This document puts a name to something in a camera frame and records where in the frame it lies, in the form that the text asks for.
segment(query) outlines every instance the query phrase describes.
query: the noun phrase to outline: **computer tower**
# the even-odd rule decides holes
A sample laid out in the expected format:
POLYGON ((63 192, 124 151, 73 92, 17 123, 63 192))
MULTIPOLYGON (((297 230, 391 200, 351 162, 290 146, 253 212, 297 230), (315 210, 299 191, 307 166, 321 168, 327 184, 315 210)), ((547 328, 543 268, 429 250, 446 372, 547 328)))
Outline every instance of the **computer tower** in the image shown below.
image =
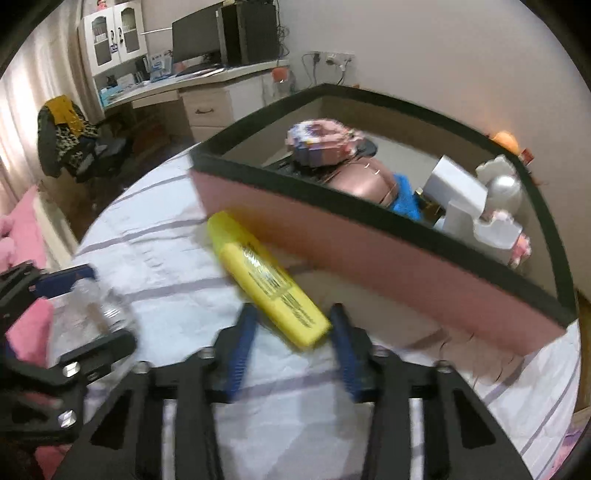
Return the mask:
POLYGON ((224 65, 248 65, 279 57, 277 13, 272 3, 237 2, 219 8, 216 18, 224 65))

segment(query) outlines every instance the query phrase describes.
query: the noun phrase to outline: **computer monitor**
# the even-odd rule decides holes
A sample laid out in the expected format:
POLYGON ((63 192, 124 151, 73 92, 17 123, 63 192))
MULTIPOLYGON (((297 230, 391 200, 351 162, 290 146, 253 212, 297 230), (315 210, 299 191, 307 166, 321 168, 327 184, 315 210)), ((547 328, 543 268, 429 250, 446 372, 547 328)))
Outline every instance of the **computer monitor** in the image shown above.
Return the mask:
POLYGON ((216 11, 221 6, 215 4, 173 22, 173 62, 220 50, 216 11))

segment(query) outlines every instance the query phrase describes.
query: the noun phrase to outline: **white cabinet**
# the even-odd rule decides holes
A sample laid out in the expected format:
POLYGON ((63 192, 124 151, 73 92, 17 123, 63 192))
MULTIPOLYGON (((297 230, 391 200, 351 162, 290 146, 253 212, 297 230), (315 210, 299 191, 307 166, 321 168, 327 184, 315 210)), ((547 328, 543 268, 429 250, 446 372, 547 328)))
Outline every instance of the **white cabinet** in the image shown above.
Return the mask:
POLYGON ((83 18, 80 30, 90 74, 94 77, 148 53, 139 0, 115 5, 83 18))
POLYGON ((144 19, 139 0, 115 5, 116 36, 121 61, 128 61, 148 53, 144 32, 144 19))

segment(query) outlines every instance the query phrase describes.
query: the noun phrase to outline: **yellow scarf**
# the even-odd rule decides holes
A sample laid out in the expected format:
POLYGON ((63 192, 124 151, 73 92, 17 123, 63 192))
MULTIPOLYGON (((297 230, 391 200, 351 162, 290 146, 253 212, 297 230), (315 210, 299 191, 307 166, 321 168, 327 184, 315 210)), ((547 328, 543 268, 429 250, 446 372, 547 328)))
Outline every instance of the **yellow scarf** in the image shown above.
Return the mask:
POLYGON ((56 125, 67 124, 76 138, 82 134, 84 122, 74 111, 72 101, 66 95, 52 98, 44 106, 49 108, 56 125))

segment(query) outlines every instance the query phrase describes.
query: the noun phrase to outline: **bolt head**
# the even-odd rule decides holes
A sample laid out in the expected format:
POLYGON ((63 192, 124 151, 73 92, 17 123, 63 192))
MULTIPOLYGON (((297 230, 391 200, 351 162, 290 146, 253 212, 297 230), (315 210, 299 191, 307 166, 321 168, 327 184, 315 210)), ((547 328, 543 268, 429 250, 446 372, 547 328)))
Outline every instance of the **bolt head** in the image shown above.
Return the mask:
POLYGON ((76 414, 73 410, 66 410, 58 416, 57 421, 61 428, 67 429, 76 423, 76 414))
POLYGON ((203 360, 211 360, 212 358, 215 358, 216 351, 212 346, 207 346, 199 350, 197 354, 199 355, 199 358, 202 358, 203 360))
POLYGON ((439 360, 435 363, 435 368, 437 368, 437 371, 442 374, 450 374, 453 372, 453 367, 447 360, 439 360))
POLYGON ((80 371, 80 364, 78 362, 72 362, 71 364, 66 365, 62 372, 64 377, 71 378, 76 375, 80 371))
POLYGON ((374 347, 372 348, 372 355, 373 356, 385 358, 389 354, 390 354, 390 351, 381 345, 374 345, 374 347))
POLYGON ((150 362, 137 362, 133 366, 133 368, 131 369, 131 371, 134 374, 144 375, 144 374, 148 373, 151 368, 152 368, 152 365, 150 365, 150 362))

